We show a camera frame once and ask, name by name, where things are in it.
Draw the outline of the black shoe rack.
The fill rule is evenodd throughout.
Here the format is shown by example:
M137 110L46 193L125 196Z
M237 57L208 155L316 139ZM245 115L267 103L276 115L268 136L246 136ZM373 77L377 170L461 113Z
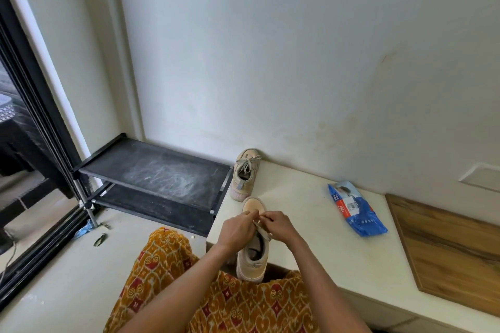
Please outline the black shoe rack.
M119 134L71 170L103 182L84 202L207 238L233 167Z

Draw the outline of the orange patterned garment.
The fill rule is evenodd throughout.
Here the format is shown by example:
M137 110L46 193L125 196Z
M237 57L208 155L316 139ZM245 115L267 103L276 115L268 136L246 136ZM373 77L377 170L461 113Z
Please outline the orange patterned garment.
M159 228L134 262L103 333L117 333L163 289L198 262L188 239ZM185 333L319 333L301 274L255 284L219 271Z

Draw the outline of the white wall plate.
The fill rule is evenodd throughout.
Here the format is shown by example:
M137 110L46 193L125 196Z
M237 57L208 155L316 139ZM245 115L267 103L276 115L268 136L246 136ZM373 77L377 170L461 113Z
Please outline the white wall plate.
M500 166L477 163L459 179L459 182L500 193Z

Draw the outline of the blue cloth scrap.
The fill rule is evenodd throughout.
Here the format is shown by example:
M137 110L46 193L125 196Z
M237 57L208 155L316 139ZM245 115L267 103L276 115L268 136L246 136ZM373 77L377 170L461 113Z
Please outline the blue cloth scrap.
M74 236L73 236L73 240L77 240L79 239L80 237L88 234L89 232L91 232L92 230L94 230L95 227L94 225L92 224L92 222L90 220L87 221L87 223L85 224L85 226L83 226L82 228L78 229Z

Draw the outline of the black outdoor table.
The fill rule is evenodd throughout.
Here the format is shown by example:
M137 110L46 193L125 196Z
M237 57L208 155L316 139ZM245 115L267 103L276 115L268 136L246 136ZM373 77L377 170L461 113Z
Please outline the black outdoor table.
M11 111L0 110L0 174L38 171L47 178L43 151Z

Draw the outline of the person's right hand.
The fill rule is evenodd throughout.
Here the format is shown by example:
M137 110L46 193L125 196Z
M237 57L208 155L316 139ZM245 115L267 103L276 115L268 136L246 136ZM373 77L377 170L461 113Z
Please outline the person's right hand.
M283 242L291 251L304 242L291 220L281 211L266 211L260 214L260 222L274 240Z

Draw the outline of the blue wipes packet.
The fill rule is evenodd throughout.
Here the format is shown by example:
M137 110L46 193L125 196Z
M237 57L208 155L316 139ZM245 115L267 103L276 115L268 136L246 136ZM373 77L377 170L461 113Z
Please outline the blue wipes packet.
M328 184L328 191L348 225L360 237L367 238L388 233L388 229L368 201L351 182Z

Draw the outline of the beige lace-up shoe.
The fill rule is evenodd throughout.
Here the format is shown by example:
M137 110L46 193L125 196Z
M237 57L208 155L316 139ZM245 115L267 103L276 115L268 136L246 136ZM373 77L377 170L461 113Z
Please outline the beige lace-up shoe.
M255 233L252 239L238 252L236 275L240 280L260 284L265 276L272 238L261 221L253 221L253 225Z
M234 164L229 195L237 202L243 202L251 196L255 179L259 171L261 155L257 149L246 149L239 154Z

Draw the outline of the brown wooden board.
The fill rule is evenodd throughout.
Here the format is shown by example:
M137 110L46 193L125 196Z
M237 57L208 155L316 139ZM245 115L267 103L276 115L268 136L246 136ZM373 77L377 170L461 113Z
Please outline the brown wooden board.
M500 317L500 226L386 194L419 291Z

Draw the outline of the person's left hand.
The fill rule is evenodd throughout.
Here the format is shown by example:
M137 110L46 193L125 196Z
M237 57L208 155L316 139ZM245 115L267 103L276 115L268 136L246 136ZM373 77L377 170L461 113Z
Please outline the person's left hand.
M239 215L226 220L216 242L216 248L226 256L236 254L243 249L253 238L254 233L244 233L239 228Z

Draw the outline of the person's left forearm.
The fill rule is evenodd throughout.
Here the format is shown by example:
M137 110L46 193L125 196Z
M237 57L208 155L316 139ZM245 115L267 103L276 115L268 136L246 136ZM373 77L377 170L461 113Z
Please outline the person's left forearm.
M215 244L118 333L183 333L222 265L235 252L228 243Z

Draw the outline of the person's right forearm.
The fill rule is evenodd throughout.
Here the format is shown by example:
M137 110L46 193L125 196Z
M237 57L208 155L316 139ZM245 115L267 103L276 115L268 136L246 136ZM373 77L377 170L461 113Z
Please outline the person's right forearm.
M321 333L372 333L300 235L283 239L296 260Z

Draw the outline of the black sliding door frame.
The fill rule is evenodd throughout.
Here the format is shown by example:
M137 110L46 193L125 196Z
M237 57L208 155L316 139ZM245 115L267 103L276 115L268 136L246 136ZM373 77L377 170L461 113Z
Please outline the black sliding door frame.
M47 179L65 196L79 201L70 170L80 156L11 0L0 0L0 67L5 69L37 130L39 139L34 142L45 154ZM0 312L68 245L88 218L83 208L73 207L34 248L7 267L0 280Z

